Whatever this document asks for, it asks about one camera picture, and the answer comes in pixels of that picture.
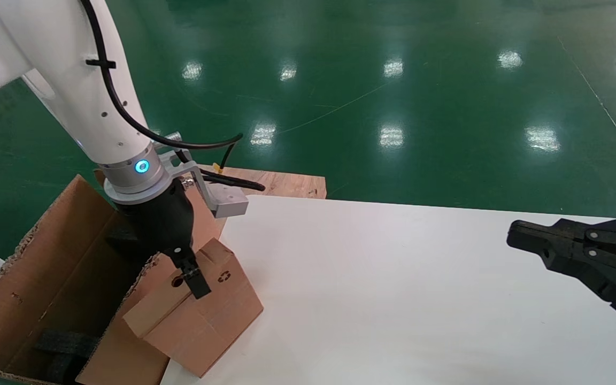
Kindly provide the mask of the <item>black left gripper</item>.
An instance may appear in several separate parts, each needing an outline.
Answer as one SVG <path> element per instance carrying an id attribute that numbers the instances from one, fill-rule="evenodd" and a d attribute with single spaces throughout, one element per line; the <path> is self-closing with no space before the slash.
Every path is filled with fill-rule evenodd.
<path id="1" fill-rule="evenodd" d="M 119 204 L 118 211 L 142 243 L 172 259 L 196 299 L 212 292 L 193 251 L 195 212 L 181 184 L 142 204 Z"/>

